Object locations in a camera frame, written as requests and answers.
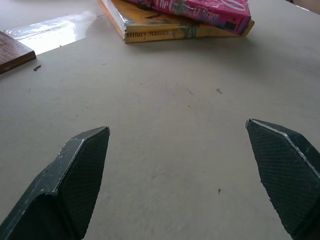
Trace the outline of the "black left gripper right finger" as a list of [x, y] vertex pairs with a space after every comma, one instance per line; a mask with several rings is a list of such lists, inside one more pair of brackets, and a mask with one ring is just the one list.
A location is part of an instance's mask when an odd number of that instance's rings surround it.
[[260, 181], [293, 240], [320, 240], [320, 152], [300, 133], [250, 118]]

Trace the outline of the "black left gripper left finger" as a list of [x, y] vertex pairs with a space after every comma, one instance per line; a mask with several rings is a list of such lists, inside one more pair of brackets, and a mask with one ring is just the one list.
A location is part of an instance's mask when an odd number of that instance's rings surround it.
[[110, 129], [70, 138], [0, 224], [0, 240], [82, 240], [100, 192]]

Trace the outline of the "pink paperback book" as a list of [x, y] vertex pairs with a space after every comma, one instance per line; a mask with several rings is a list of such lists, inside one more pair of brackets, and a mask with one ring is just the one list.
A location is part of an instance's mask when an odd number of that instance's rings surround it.
[[248, 0], [128, 0], [166, 14], [203, 22], [241, 35], [252, 19]]

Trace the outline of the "yellow paperback book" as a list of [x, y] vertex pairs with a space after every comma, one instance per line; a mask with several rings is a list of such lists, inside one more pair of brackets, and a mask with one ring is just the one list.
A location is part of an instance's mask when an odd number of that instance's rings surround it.
[[98, 0], [126, 44], [206, 37], [245, 37], [255, 22], [251, 19], [244, 33], [153, 10], [128, 0]]

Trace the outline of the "brown wooden board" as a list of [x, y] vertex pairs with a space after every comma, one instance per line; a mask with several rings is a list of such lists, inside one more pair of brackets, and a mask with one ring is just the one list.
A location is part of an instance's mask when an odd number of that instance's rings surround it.
[[0, 75], [36, 58], [34, 50], [0, 31]]

